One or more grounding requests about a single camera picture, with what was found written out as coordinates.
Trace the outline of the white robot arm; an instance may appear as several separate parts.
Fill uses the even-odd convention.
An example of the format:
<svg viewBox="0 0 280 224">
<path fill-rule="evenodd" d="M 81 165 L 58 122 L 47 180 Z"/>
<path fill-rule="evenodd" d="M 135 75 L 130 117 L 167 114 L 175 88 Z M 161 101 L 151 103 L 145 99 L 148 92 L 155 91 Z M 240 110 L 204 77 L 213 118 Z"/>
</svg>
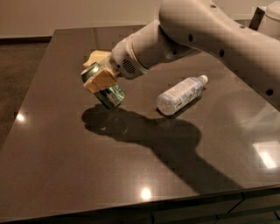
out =
<svg viewBox="0 0 280 224">
<path fill-rule="evenodd" d="M 280 107 L 280 41 L 238 24 L 212 0 L 163 0 L 157 20 L 111 52 L 92 52 L 81 77 L 97 94 L 115 86 L 119 76 L 135 79 L 157 64 L 196 52 L 211 54 Z"/>
</svg>

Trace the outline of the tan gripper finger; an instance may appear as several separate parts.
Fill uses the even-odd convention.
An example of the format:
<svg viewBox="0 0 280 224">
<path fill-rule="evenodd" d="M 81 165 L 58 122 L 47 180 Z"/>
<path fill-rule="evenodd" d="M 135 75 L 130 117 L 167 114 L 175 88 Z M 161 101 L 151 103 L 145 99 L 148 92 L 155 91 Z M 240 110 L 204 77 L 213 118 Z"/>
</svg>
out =
<svg viewBox="0 0 280 224">
<path fill-rule="evenodd" d="M 92 77 L 90 77 L 84 84 L 86 88 L 91 93 L 97 93 L 99 91 L 111 88 L 117 84 L 117 79 L 113 72 L 107 68 L 102 68 Z"/>
</svg>

